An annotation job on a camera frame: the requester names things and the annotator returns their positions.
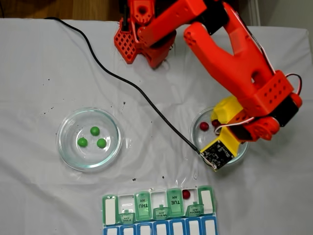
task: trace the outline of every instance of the white table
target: white table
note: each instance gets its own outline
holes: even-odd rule
[[[229,95],[184,43],[183,27],[167,62],[152,70],[142,56],[132,65],[122,60],[113,45],[116,22],[68,22],[86,33],[109,70],[138,84],[187,137],[197,113]],[[0,20],[0,234],[100,235],[102,195],[200,185],[215,189],[221,235],[311,234],[308,33],[251,31],[275,69],[303,76],[304,104],[272,141],[252,144],[242,164],[213,173],[136,90],[98,67],[80,35],[55,21]],[[230,51],[223,30],[214,38]],[[112,113],[125,137],[116,161],[95,174],[66,166],[55,143],[63,118],[88,106]]]

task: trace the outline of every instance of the green lid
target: green lid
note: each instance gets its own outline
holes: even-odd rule
[[[119,214],[119,221],[121,224],[134,224],[135,213],[130,213],[128,210],[125,210],[123,214]]]
[[[169,216],[169,208],[160,205],[159,208],[153,209],[153,220],[165,220]]]
[[[203,214],[203,204],[194,202],[193,205],[187,207],[186,217],[197,217]]]
[[[138,192],[135,195],[135,211],[138,221],[149,220],[152,218],[150,193],[146,191]]]
[[[118,199],[116,195],[105,195],[102,198],[103,223],[118,224]]]
[[[184,215],[182,204],[182,193],[179,188],[167,190],[167,205],[170,208],[170,217],[180,217]]]

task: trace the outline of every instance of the green candy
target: green candy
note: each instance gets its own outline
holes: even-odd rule
[[[85,138],[79,138],[77,144],[81,147],[86,147],[88,145],[88,141]]]
[[[99,127],[96,127],[96,126],[92,127],[92,128],[90,129],[90,133],[91,133],[93,136],[98,136],[98,135],[100,134],[100,129],[99,129]]]
[[[106,145],[107,145],[107,142],[106,142],[105,139],[98,139],[98,141],[97,141],[97,146],[98,146],[99,148],[105,148]]]

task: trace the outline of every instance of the red ball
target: red ball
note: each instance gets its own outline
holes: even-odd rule
[[[184,189],[182,191],[182,197],[183,197],[183,199],[189,199],[190,198],[190,192],[188,190]]]
[[[203,131],[207,131],[209,129],[209,124],[205,121],[200,123],[200,129]]]
[[[219,127],[220,125],[221,123],[217,119],[212,121],[212,126],[214,126],[215,128]]]

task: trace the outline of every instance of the glass petri dish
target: glass petri dish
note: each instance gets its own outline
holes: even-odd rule
[[[211,114],[213,112],[213,109],[214,107],[209,107],[203,110],[202,112],[200,112],[191,124],[191,128],[190,128],[191,142],[198,149],[203,149],[211,141],[213,141],[216,138],[216,135],[214,134],[214,127],[211,125]],[[199,126],[200,126],[200,123],[203,121],[209,123],[210,128],[208,131],[200,130]],[[242,160],[248,148],[249,148],[248,142],[245,142],[239,145],[237,157],[231,160],[230,162],[228,162],[225,166],[238,163],[240,160]]]
[[[97,126],[98,136],[90,129]],[[86,147],[80,147],[77,141],[85,138]],[[103,138],[107,144],[99,148],[97,141]],[[80,171],[94,171],[108,166],[117,156],[122,145],[122,132],[116,119],[108,112],[98,108],[83,108],[68,115],[57,133],[57,147],[63,161]]]

